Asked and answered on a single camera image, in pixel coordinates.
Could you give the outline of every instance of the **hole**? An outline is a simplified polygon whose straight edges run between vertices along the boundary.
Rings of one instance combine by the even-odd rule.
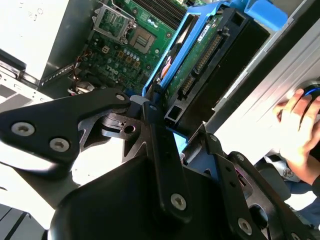
[[[54,143],[57,149],[63,149],[65,145],[61,141],[57,141]]]
[[[27,126],[19,126],[18,131],[21,133],[26,133],[29,131],[29,128]]]
[[[249,228],[248,228],[248,225],[246,224],[246,223],[242,223],[242,226],[243,226],[243,228],[245,229],[245,230],[248,230]]]
[[[205,173],[205,174],[208,174],[208,175],[210,175],[210,176],[211,176],[211,171],[210,171],[210,169],[209,169],[209,168],[207,168],[206,170],[204,170],[204,173]]]
[[[236,187],[236,184],[233,182],[233,181],[231,181],[231,182],[229,182],[230,183],[230,185],[232,186],[232,187]]]
[[[235,23],[237,26],[241,26],[244,20],[244,17],[236,12],[231,19],[231,22]]]
[[[124,133],[126,133],[126,134],[131,134],[131,133],[133,133],[135,130],[136,130],[136,128],[135,128],[134,126],[132,126],[132,125],[126,126],[126,127],[124,128]]]
[[[180,197],[176,197],[176,198],[175,198],[175,201],[176,201],[176,203],[177,203],[179,206],[182,205],[182,200],[181,200]]]
[[[171,109],[171,111],[168,114],[168,117],[173,120],[176,120],[179,117],[181,112],[182,112],[182,109],[180,107],[173,106],[173,108]]]
[[[253,222],[260,230],[268,227],[268,216],[261,206],[254,204],[249,208]]]

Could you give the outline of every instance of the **silver metal panel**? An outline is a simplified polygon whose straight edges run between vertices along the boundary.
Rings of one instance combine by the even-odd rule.
[[[2,0],[0,8],[5,11],[0,22],[5,24],[0,26],[0,48],[24,62],[28,75],[41,80],[81,53],[98,4],[96,0]]]
[[[1,0],[0,47],[41,79],[69,0]]]
[[[303,82],[319,76],[320,20],[215,133],[224,151],[239,151],[255,164],[277,148],[273,107],[289,99]]]
[[[92,16],[99,6],[96,0],[69,0],[43,78],[73,63],[85,47],[94,25]]]

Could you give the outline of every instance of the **circuit board component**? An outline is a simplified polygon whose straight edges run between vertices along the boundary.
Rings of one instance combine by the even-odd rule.
[[[217,33],[217,26],[219,25],[221,19],[222,17],[219,15],[213,16],[203,28],[188,56],[185,58],[184,62],[179,67],[177,73],[165,90],[165,105],[168,104],[170,98],[177,92],[178,89],[180,89],[180,87],[182,87],[182,95],[186,95],[192,84],[195,82],[194,76],[190,75],[193,70],[192,67],[195,66],[196,70],[198,69],[201,71],[213,51],[216,49],[221,37],[218,37],[219,35],[217,35],[214,40],[212,40],[212,38]]]
[[[79,68],[107,87],[141,94],[175,30],[133,0],[109,0],[96,14],[99,25],[86,49],[92,54]],[[132,28],[125,28],[131,19]],[[128,30],[121,38],[123,29]]]
[[[140,53],[147,54],[155,40],[156,38],[151,33],[138,27],[131,38],[130,45]]]

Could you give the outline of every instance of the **silver screw head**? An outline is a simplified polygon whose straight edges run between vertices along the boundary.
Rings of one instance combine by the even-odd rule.
[[[153,105],[150,105],[150,108],[151,108],[152,110],[157,111],[157,108],[156,108],[155,106],[153,106]]]
[[[33,125],[27,122],[17,122],[12,125],[11,131],[22,137],[28,137],[35,133],[36,129]]]
[[[300,240],[300,237],[298,237],[298,235],[295,234],[294,232],[291,233],[291,236],[294,240]]]
[[[53,149],[57,152],[60,152],[60,153],[63,153],[70,148],[69,142],[67,140],[65,140],[63,138],[59,138],[59,137],[52,139],[50,141],[49,145],[50,145],[51,149]]]
[[[210,138],[211,138],[213,141],[215,141],[215,142],[218,141],[218,139],[217,139],[214,135],[212,135],[212,134],[210,135]]]
[[[238,225],[242,231],[245,232],[245,234],[251,236],[252,235],[252,228],[250,224],[247,222],[247,220],[243,218],[238,219]]]
[[[240,154],[237,154],[236,156],[238,157],[238,159],[239,159],[240,161],[244,161],[244,160],[245,160],[244,156],[242,156],[242,155],[240,155]]]
[[[171,203],[176,209],[180,211],[183,211],[187,208],[186,200],[178,193],[174,193],[171,195]]]
[[[119,99],[119,100],[121,100],[121,101],[125,100],[125,97],[122,96],[122,95],[120,95],[120,94],[117,94],[117,95],[116,95],[116,98]]]

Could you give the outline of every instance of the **black mount arm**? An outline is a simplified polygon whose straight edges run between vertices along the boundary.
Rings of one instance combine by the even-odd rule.
[[[225,156],[203,126],[182,166],[164,114],[149,101],[108,88],[3,112],[0,121],[3,143],[45,163],[5,164],[50,179],[66,176],[79,152],[124,139],[124,163],[61,202],[53,240],[314,239],[250,162],[238,152]],[[267,226],[254,205],[265,210]]]

